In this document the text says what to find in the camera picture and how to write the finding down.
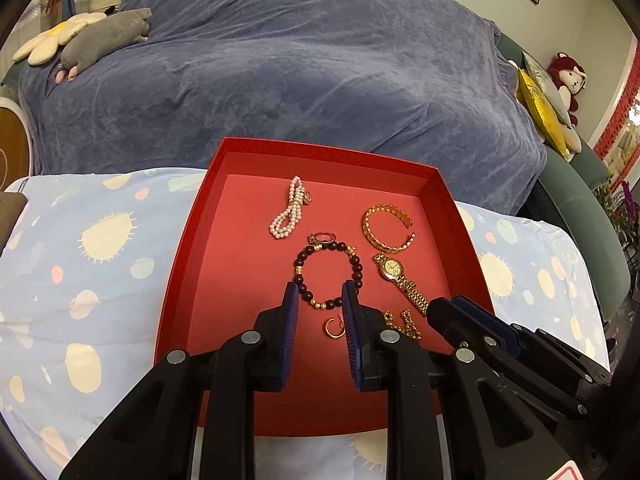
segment silver screw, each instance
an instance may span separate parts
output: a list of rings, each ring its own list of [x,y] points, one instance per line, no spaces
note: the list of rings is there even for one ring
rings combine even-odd
[[[247,345],[254,345],[258,341],[260,341],[260,332],[256,332],[255,330],[247,330],[240,336],[240,339]]]
[[[171,350],[166,355],[166,360],[169,361],[172,365],[178,365],[186,358],[187,354],[185,354],[182,350]]]
[[[458,348],[458,350],[456,350],[456,358],[463,363],[470,363],[476,358],[476,354],[469,350],[469,348]]]
[[[395,330],[383,330],[380,332],[380,339],[385,343],[397,343],[400,341],[400,334]]]

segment jewelry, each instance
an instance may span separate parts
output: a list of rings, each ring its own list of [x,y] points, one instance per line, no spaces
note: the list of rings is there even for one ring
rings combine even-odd
[[[317,253],[318,251],[322,251],[325,249],[329,249],[330,251],[342,251],[346,253],[347,256],[349,256],[351,269],[353,269],[353,274],[351,275],[351,277],[353,278],[353,285],[356,288],[356,294],[359,294],[360,289],[362,288],[362,265],[360,264],[360,258],[356,256],[356,248],[348,246],[344,242],[336,242],[335,235],[333,233],[316,233],[314,235],[309,235],[308,240],[309,245],[298,253],[296,261],[293,262],[293,283],[298,286],[298,292],[302,294],[302,299],[305,300],[313,308],[321,310],[331,310],[335,307],[341,307],[342,298],[340,296],[338,296],[334,300],[326,300],[322,303],[314,300],[313,293],[310,290],[306,289],[306,285],[304,283],[305,279],[302,276],[302,267],[305,265],[305,260],[313,253]]]
[[[386,280],[394,282],[394,285],[402,292],[414,307],[418,309],[418,312],[423,317],[427,316],[427,307],[429,301],[415,290],[415,283],[410,282],[404,276],[404,270],[402,270],[402,264],[398,260],[387,258],[384,254],[376,254],[372,260],[378,264],[380,274]]]
[[[376,211],[386,211],[387,213],[391,213],[392,215],[398,217],[399,219],[402,220],[402,223],[406,226],[407,229],[409,227],[411,227],[412,224],[413,224],[413,222],[409,218],[409,215],[407,213],[405,213],[404,211],[402,211],[400,208],[397,208],[394,205],[391,205],[391,204],[377,204],[377,205],[373,206],[372,208],[367,209],[367,212],[364,213],[364,216],[362,218],[362,232],[364,232],[365,238],[367,239],[367,241],[371,245],[373,245],[381,253],[386,253],[386,254],[398,254],[398,253],[401,253],[408,246],[411,245],[411,242],[414,241],[415,233],[411,233],[411,236],[409,236],[407,238],[406,242],[402,246],[392,247],[392,246],[383,244],[380,240],[378,240],[373,235],[373,233],[371,232],[371,228],[369,227],[369,216],[372,213],[375,213]]]
[[[404,328],[400,328],[398,325],[394,325],[394,315],[391,312],[385,312],[386,327],[391,330],[396,330],[396,332],[400,332],[405,336],[409,336],[411,339],[420,341],[422,333],[418,330],[418,327],[415,325],[414,320],[411,318],[411,311],[408,309],[403,310],[400,313],[400,316],[404,321]]]
[[[344,320],[342,319],[342,314],[340,314],[340,328],[342,329],[342,332],[340,332],[339,334],[332,334],[331,332],[329,332],[329,323],[331,323],[333,320],[333,317],[327,319],[322,324],[322,330],[327,335],[327,337],[330,337],[331,339],[340,339],[346,332],[346,330],[344,329]]]
[[[296,224],[302,218],[302,205],[311,204],[311,195],[305,191],[300,177],[295,176],[289,186],[289,205],[273,219],[269,226],[269,231],[275,238],[286,238],[295,229]],[[282,227],[285,219],[289,218],[289,223]]]

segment plush toy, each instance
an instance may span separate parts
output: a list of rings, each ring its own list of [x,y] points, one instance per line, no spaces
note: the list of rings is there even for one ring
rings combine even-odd
[[[56,84],[65,77],[72,81],[116,50],[148,40],[149,25],[145,20],[150,16],[148,8],[123,10],[81,30],[62,50]]]
[[[564,52],[558,52],[558,56],[551,62],[547,71],[558,88],[567,111],[577,111],[578,101],[575,96],[587,83],[587,74],[584,69],[572,57]],[[573,126],[578,125],[578,118],[575,115],[569,113],[569,118]]]
[[[87,25],[99,22],[106,17],[107,15],[103,12],[76,14],[66,22],[59,23],[55,27],[41,32],[35,38],[31,38],[16,51],[13,60],[17,63],[29,56],[27,62],[30,65],[46,63],[56,55],[59,45],[66,45]]]

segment watch face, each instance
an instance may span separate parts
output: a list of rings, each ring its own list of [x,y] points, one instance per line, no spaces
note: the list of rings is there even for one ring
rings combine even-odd
[[[402,266],[400,265],[400,262],[387,260],[385,262],[385,273],[391,278],[397,278],[400,276],[402,274]]]

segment gray plush toy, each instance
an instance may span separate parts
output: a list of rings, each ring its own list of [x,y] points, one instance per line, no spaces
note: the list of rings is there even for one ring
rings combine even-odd
[[[62,50],[56,84],[66,76],[72,81],[116,50],[148,40],[149,25],[145,20],[150,16],[148,8],[124,10],[83,28]]]

